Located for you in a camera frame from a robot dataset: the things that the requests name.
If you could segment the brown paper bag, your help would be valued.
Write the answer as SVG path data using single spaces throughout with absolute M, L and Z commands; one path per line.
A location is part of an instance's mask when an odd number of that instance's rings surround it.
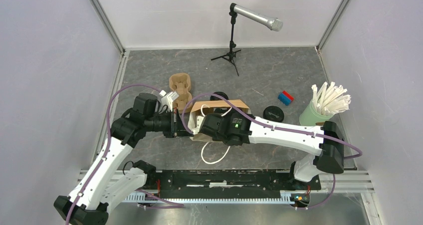
M 249 144 L 249 136 L 253 118 L 248 114 L 249 108 L 245 105 L 234 109 L 230 105 L 211 105 L 210 101 L 200 102 L 195 105 L 190 114 L 189 129 L 192 131 L 197 116 L 204 116 L 200 132 L 190 137 L 192 141 L 204 142 L 201 148 L 201 160 L 207 165 L 214 165 L 221 162 L 229 153 L 231 147 Z M 214 161 L 206 160 L 204 151 L 212 143 L 223 143 L 227 146 L 223 155 Z

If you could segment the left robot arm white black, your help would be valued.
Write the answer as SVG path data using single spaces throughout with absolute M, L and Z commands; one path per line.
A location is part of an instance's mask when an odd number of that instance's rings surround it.
M 107 138 L 87 174 L 67 196 L 58 196 L 55 209 L 67 225 L 104 225 L 110 214 L 139 188 L 160 189 L 156 167 L 142 160 L 135 162 L 117 182 L 109 184 L 119 165 L 147 132 L 161 132 L 166 138 L 187 135 L 178 131 L 182 121 L 173 103 L 178 93 L 161 91 L 161 99 L 141 93 L 121 117 L 107 118 Z

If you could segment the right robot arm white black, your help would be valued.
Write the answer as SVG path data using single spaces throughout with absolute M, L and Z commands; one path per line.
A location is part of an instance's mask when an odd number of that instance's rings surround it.
M 343 140 L 331 137 L 331 130 L 324 127 L 277 123 L 238 112 L 212 113 L 202 119 L 198 133 L 228 146 L 272 144 L 306 152 L 308 155 L 290 168 L 288 183 L 294 189 L 303 188 L 321 173 L 344 172 Z

